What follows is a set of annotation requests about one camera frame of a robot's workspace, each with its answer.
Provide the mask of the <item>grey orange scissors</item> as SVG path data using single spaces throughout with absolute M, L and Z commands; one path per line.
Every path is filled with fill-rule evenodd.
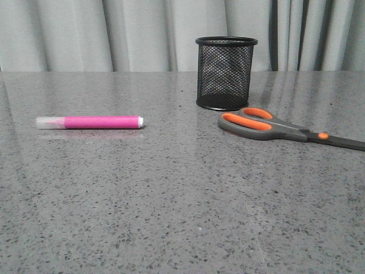
M 248 139 L 314 142 L 364 151 L 364 142 L 336 137 L 325 132 L 312 132 L 308 128 L 281 120 L 261 108 L 244 107 L 236 114 L 225 112 L 218 117 L 218 125 L 223 130 Z

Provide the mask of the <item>pink marker pen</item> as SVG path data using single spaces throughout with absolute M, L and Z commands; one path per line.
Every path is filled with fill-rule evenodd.
M 37 117 L 36 127 L 48 129 L 140 129 L 144 118 L 140 116 L 52 116 Z

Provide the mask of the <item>black mesh pen holder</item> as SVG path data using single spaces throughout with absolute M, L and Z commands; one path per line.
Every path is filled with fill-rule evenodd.
M 248 105 L 255 38 L 199 37 L 198 106 L 234 111 Z

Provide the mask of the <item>grey curtain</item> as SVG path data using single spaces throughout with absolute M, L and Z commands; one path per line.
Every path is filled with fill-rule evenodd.
M 1 71 L 194 71 L 251 37 L 253 71 L 364 70 L 363 1 L 2 1 Z

